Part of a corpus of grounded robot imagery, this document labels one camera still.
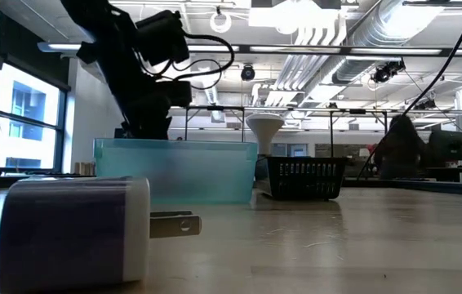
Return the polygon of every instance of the desk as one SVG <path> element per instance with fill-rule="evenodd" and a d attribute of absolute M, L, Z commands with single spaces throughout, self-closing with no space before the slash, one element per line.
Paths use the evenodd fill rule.
<path fill-rule="evenodd" d="M 460 182 L 462 167 L 428 167 L 425 169 L 427 177 L 437 181 Z"/>
<path fill-rule="evenodd" d="M 145 293 L 462 293 L 459 195 L 342 189 L 336 203 L 274 211 L 181 208 L 202 217 L 202 234 L 152 240 Z"/>

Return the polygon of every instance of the security camera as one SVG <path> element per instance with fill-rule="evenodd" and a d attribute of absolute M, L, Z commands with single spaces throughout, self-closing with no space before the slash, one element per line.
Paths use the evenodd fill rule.
<path fill-rule="evenodd" d="M 244 65 L 244 69 L 242 69 L 242 81 L 249 82 L 253 78 L 255 78 L 255 70 L 253 69 L 253 65 Z"/>

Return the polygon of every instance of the window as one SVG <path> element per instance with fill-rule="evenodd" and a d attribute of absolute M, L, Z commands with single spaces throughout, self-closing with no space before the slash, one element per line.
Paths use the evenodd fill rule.
<path fill-rule="evenodd" d="M 60 90 L 10 65 L 0 70 L 0 167 L 53 169 Z"/>
<path fill-rule="evenodd" d="M 0 70 L 0 168 L 60 170 L 65 94 L 11 65 Z"/>
<path fill-rule="evenodd" d="M 26 158 L 6 158 L 6 167 L 12 168 L 41 168 L 41 160 Z"/>
<path fill-rule="evenodd" d="M 10 65 L 0 70 L 0 111 L 55 126 L 60 91 Z"/>
<path fill-rule="evenodd" d="M 0 118 L 0 167 L 53 168 L 56 130 Z"/>
<path fill-rule="evenodd" d="M 307 156 L 307 144 L 272 144 L 271 155 L 282 157 Z"/>
<path fill-rule="evenodd" d="M 290 157 L 307 156 L 307 144 L 287 144 L 287 153 Z"/>

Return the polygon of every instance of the glass window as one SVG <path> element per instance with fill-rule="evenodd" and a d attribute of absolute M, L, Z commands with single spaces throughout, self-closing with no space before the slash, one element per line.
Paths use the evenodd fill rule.
<path fill-rule="evenodd" d="M 53 168 L 56 131 L 0 117 L 0 167 Z"/>
<path fill-rule="evenodd" d="M 4 64 L 0 70 L 0 110 L 51 125 L 57 124 L 60 91 Z"/>
<path fill-rule="evenodd" d="M 271 144 L 271 155 L 272 156 L 286 156 L 286 145 L 285 144 Z"/>
<path fill-rule="evenodd" d="M 307 144 L 287 144 L 287 152 L 290 157 L 307 156 Z"/>

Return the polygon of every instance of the black cable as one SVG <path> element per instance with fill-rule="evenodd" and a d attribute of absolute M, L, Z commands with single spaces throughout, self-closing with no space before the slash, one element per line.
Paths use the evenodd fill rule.
<path fill-rule="evenodd" d="M 204 62 L 204 61 L 208 61 L 208 62 L 213 62 L 213 63 L 216 63 L 216 66 L 219 66 L 220 67 L 220 63 L 218 63 L 218 61 L 216 60 L 213 60 L 213 59 L 210 59 L 210 58 L 204 58 L 204 59 L 200 59 L 200 60 L 195 60 L 193 61 L 192 63 L 190 63 L 188 66 L 184 67 L 183 69 L 177 69 L 176 68 L 176 65 L 173 64 L 173 69 L 175 69 L 176 71 L 185 71 L 185 70 L 188 70 L 190 67 L 192 67 L 193 65 L 199 63 L 199 62 Z"/>
<path fill-rule="evenodd" d="M 226 69 L 228 69 L 231 65 L 233 65 L 234 62 L 234 51 L 233 47 L 231 47 L 231 44 L 229 44 L 227 41 L 225 41 L 223 38 L 219 38 L 216 36 L 211 36 L 211 35 L 193 35 L 190 33 L 184 33 L 184 36 L 186 38 L 191 38 L 191 39 L 198 39 L 198 40 L 210 40 L 210 41 L 215 41 L 219 42 L 222 45 L 226 46 L 229 49 L 229 54 L 231 55 L 231 58 L 229 59 L 228 63 L 225 64 L 224 66 L 218 68 L 218 69 L 213 69 L 205 73 L 187 73 L 187 74 L 182 74 L 176 78 L 174 78 L 174 81 L 178 81 L 182 78 L 192 78 L 192 77 L 199 77 L 199 76 L 204 76 L 204 75 L 209 75 L 209 74 L 218 74 L 222 73 Z"/>
<path fill-rule="evenodd" d="M 212 85 L 210 85 L 210 86 L 208 86 L 208 87 L 195 87 L 195 86 L 191 86 L 191 87 L 192 87 L 193 89 L 197 89 L 197 90 L 207 90 L 207 89 L 211 89 L 211 88 L 213 88 L 214 86 L 216 86 L 216 84 L 217 84 L 218 82 L 220 82 L 220 80 L 222 79 L 222 72 L 223 72 L 224 70 L 222 70 L 222 67 L 220 66 L 220 63 L 218 63 L 218 61 L 213 60 L 213 59 L 200 59 L 200 60 L 195 60 L 194 62 L 192 62 L 190 65 L 186 66 L 186 67 L 183 68 L 183 69 L 177 69 L 176 66 L 173 65 L 173 69 L 175 69 L 175 70 L 177 70 L 177 71 L 185 71 L 185 70 L 189 69 L 190 67 L 192 67 L 193 65 L 197 64 L 198 62 L 203 62 L 203 61 L 209 61 L 209 62 L 215 63 L 215 64 L 216 64 L 216 67 L 218 67 L 218 69 L 219 69 L 219 76 L 218 76 L 218 78 L 216 79 L 216 81 L 215 81 Z"/>
<path fill-rule="evenodd" d="M 135 49 L 134 49 L 134 51 L 135 51 L 135 54 L 136 54 L 137 59 L 138 59 L 139 62 L 140 62 L 140 67 L 141 67 L 146 73 L 150 74 L 151 76 L 153 76 L 153 77 L 156 78 L 156 79 L 161 78 L 162 75 L 173 65 L 173 60 L 169 60 L 169 61 L 167 61 L 166 66 L 164 66 L 164 68 L 163 68 L 161 71 L 159 71 L 158 73 L 152 73 L 152 72 L 150 72 L 148 69 L 146 69 L 146 67 L 144 66 L 144 62 L 142 61 L 142 57 L 140 56 L 140 53 L 139 53 L 137 50 L 135 50 Z"/>
<path fill-rule="evenodd" d="M 454 47 L 452 48 L 452 51 L 451 51 L 451 54 L 449 54 L 449 56 L 447 57 L 446 61 L 445 61 L 445 64 L 442 66 L 442 68 L 440 69 L 440 71 L 438 72 L 438 74 L 436 75 L 436 77 L 434 78 L 434 80 L 424 89 L 424 91 L 414 100 L 412 101 L 412 103 L 409 105 L 409 107 L 407 107 L 407 109 L 405 109 L 405 111 L 403 112 L 402 115 L 406 115 L 409 111 L 411 111 L 411 109 L 414 107 L 414 105 L 416 105 L 416 103 L 418 103 L 418 101 L 420 101 L 424 96 L 425 94 L 427 94 L 430 89 L 434 86 L 434 84 L 436 82 L 438 82 L 438 80 L 442 77 L 443 73 L 445 73 L 445 70 L 447 67 L 449 67 L 449 64 L 451 63 L 452 59 L 454 58 L 456 52 L 458 51 L 458 49 L 460 48 L 460 45 L 462 43 L 462 32 L 461 32 L 461 35 L 460 37 L 458 38 L 458 41 L 456 42 L 456 44 L 454 45 Z M 387 138 L 387 136 L 391 133 L 391 131 L 393 130 L 393 127 L 394 126 L 391 126 L 389 128 L 389 131 L 387 131 L 387 133 L 384 135 L 384 137 L 381 139 L 380 143 L 385 140 Z M 367 158 L 367 160 L 365 161 L 365 163 L 363 164 L 363 167 L 362 169 L 360 170 L 360 172 L 358 173 L 358 176 L 356 178 L 356 180 L 360 180 L 360 177 L 362 176 L 362 173 L 363 173 L 363 170 L 366 168 L 367 164 L 371 161 L 371 158 L 372 156 L 374 155 L 374 153 L 376 152 L 376 150 L 378 149 L 378 147 L 380 146 L 380 144 L 378 144 L 371 152 L 371 154 L 369 154 L 369 157 Z"/>

